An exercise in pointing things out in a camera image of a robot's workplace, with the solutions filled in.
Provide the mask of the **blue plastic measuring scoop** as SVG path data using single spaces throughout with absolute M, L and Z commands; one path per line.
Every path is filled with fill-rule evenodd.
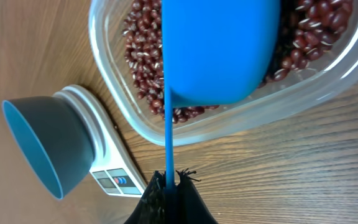
M 273 55 L 280 0 L 164 0 L 162 55 L 166 188 L 175 188 L 173 110 L 237 103 Z

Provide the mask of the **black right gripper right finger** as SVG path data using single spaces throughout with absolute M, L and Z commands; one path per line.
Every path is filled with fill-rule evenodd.
M 180 224 L 218 224 L 198 193 L 190 177 L 196 171 L 178 171 L 180 183 L 177 186 L 177 219 Z

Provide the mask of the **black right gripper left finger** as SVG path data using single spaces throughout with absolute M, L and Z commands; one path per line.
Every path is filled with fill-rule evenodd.
M 155 171 L 136 208 L 124 224 L 165 224 L 165 174 Z

